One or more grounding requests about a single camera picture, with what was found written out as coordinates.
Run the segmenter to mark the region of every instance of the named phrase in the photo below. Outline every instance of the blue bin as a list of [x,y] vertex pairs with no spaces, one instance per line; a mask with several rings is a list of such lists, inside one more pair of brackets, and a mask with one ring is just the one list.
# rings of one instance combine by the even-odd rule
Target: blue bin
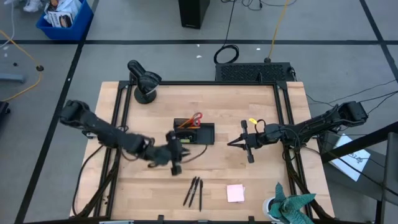
[[72,27],[52,27],[52,25],[44,19],[45,13],[43,13],[42,17],[37,21],[36,27],[41,29],[44,34],[52,40],[80,40],[86,30],[86,26],[93,16],[93,11],[86,0],[79,1],[81,2],[81,8],[73,20]]

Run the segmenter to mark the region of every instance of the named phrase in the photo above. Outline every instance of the black pen holder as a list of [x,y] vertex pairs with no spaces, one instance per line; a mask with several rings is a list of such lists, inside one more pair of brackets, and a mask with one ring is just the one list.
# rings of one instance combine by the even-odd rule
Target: black pen holder
[[196,129],[190,129],[187,126],[179,128],[187,120],[187,118],[174,118],[173,122],[175,135],[182,144],[214,145],[214,123],[201,123],[200,128]]

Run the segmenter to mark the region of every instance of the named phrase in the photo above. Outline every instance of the small black box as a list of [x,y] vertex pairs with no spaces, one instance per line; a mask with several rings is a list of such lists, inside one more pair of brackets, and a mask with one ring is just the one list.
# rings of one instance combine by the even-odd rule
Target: small black box
[[182,144],[214,145],[214,123],[200,123],[199,129],[178,128],[186,120],[186,118],[174,118],[173,122],[175,135]]
[[178,0],[181,26],[200,29],[210,0]]

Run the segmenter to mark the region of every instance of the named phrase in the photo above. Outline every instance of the box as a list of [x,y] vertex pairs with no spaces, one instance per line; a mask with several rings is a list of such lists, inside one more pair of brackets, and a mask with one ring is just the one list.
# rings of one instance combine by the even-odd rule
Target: box
[[58,28],[52,27],[45,19],[42,14],[39,21],[36,23],[36,27],[41,29],[44,34],[52,40],[81,40],[88,23],[93,17],[93,11],[89,7],[86,0],[80,0],[81,8],[79,13],[73,20],[73,24],[69,28]]
[[53,27],[70,28],[73,24],[72,14],[69,12],[48,12]]

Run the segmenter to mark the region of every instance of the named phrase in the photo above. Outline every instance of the scissors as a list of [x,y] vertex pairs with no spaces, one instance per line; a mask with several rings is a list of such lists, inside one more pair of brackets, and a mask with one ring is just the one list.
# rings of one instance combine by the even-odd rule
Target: scissors
[[200,120],[202,117],[203,114],[201,112],[197,112],[190,119],[182,123],[178,128],[184,128],[186,124],[190,123],[190,126],[187,127],[188,129],[198,129],[200,128]]

